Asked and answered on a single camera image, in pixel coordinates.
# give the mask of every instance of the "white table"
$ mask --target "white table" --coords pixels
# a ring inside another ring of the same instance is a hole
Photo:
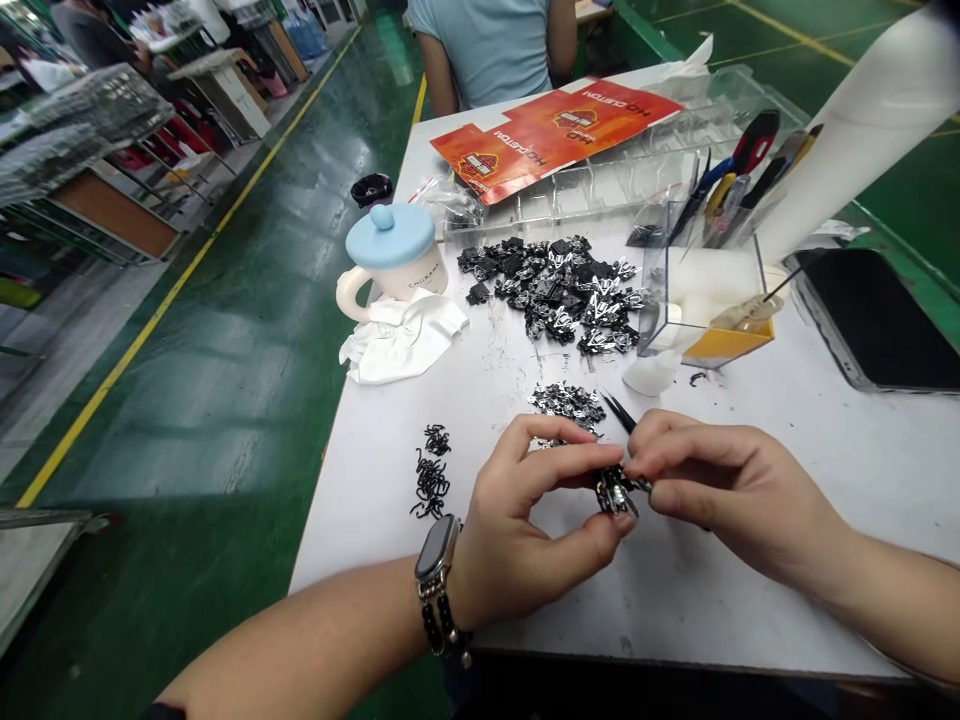
[[[626,73],[633,87],[663,66]],[[397,183],[404,201],[431,175],[449,172],[428,140],[467,122],[492,127],[504,103],[415,125]],[[590,237],[611,260],[623,238]],[[503,302],[468,308],[473,284],[446,254],[447,293],[470,325],[424,376],[383,387],[347,382],[307,519],[291,592],[332,573],[420,550],[430,520],[414,505],[415,448],[423,428],[450,432],[448,512],[464,516],[477,469],[527,404],[537,382],[607,387],[635,417],[665,407],[713,423],[757,425],[780,438],[855,527],[960,561],[960,400],[870,395],[841,376],[812,323],[793,302],[777,316],[777,339],[709,382],[690,368],[653,401],[629,391],[620,372],[631,357],[587,361],[575,346],[531,344],[520,313]],[[613,418],[607,438],[626,445]],[[596,512],[588,491],[558,491],[534,509],[551,535]],[[533,617],[477,638],[483,647],[622,660],[755,668],[783,673],[900,677],[899,670],[799,595],[755,573],[711,534],[641,508],[640,523],[613,564]]]

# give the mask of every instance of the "clear acrylic box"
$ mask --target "clear acrylic box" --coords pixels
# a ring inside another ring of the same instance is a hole
[[[511,236],[555,240],[575,234],[573,227],[586,227],[580,234],[589,236],[596,222],[612,222],[629,234],[646,203],[686,198],[695,163],[702,173],[708,152],[714,164],[730,157],[761,110],[780,111],[777,145],[806,125],[796,106],[758,84],[744,65],[645,89],[680,102],[685,111],[486,207],[479,221],[448,213],[439,228],[446,250],[459,254]]]
[[[717,369],[770,342],[772,324],[759,333],[717,330],[709,326],[711,316],[719,314],[713,310],[690,322],[689,312],[697,302],[696,292],[690,289],[698,286],[698,276],[709,273],[715,281],[723,278],[721,284],[726,287],[718,291],[727,294],[728,306],[746,301],[767,292],[763,260],[752,231],[745,231],[738,247],[724,249],[703,247],[696,228],[686,228],[673,237],[682,207],[680,201],[651,204],[638,215],[638,226],[644,222],[644,214],[651,217],[658,209],[665,220],[664,231],[648,235],[643,251],[641,287],[650,295],[640,310],[637,354],[648,357],[670,348],[685,348],[685,365]]]

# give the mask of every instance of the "orange box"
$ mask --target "orange box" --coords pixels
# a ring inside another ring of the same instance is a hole
[[[659,95],[595,80],[576,93],[554,90],[508,110],[509,122],[492,130],[465,125],[430,142],[492,205],[682,110]]]

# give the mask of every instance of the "worker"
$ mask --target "worker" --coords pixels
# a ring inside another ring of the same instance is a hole
[[[534,438],[566,445],[530,452]],[[853,530],[774,438],[653,410],[629,451],[625,473],[654,483],[655,512],[711,528],[752,568],[903,666],[960,684],[960,571]],[[635,525],[630,515],[598,513],[556,540],[529,516],[544,493],[589,487],[594,471],[622,455],[564,418],[521,415],[510,424],[477,476],[445,576],[461,635],[528,615],[613,560]],[[406,557],[358,568],[280,601],[191,663],[144,717],[345,715],[430,648],[414,582],[421,565]]]
[[[436,117],[551,90],[577,58],[574,0],[410,0]]]
[[[149,77],[152,60],[146,43],[137,40],[131,47],[114,32],[102,0],[61,0],[50,8],[50,16],[64,40],[90,70],[128,63]]]

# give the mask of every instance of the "hand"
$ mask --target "hand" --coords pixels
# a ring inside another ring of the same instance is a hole
[[[834,559],[856,533],[765,432],[651,410],[629,450],[624,472],[654,483],[656,512],[710,528],[754,570],[794,589],[822,597],[842,579]]]
[[[531,452],[534,438],[568,444]],[[610,564],[632,517],[597,513],[552,540],[530,523],[530,509],[554,488],[592,487],[593,471],[622,456],[565,418],[519,415],[510,423],[477,475],[454,550],[447,588],[461,629],[527,615]]]

